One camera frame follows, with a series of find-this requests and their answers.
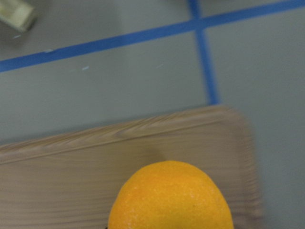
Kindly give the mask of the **orange fruit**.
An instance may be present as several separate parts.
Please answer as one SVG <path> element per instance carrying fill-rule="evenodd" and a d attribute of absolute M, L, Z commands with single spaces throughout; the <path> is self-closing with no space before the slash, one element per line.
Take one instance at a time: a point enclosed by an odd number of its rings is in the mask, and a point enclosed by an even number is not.
<path fill-rule="evenodd" d="M 185 162 L 135 172 L 111 208 L 110 229 L 232 229 L 228 204 L 211 178 Z"/>

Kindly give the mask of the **wooden cutting board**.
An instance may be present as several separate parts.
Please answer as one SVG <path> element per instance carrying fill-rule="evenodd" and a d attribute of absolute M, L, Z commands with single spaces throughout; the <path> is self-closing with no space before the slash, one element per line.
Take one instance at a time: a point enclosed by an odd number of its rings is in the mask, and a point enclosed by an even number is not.
<path fill-rule="evenodd" d="M 0 226 L 103 229 L 124 182 L 164 160 L 207 173 L 235 228 L 264 228 L 248 123 L 220 105 L 1 146 Z"/>

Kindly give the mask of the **wooden dish rack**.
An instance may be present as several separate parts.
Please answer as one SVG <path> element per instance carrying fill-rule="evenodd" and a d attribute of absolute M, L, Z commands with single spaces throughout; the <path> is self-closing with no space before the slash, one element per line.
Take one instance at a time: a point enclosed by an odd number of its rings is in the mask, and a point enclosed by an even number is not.
<path fill-rule="evenodd" d="M 0 21 L 17 31 L 28 31 L 36 17 L 35 7 L 24 0 L 0 0 Z"/>

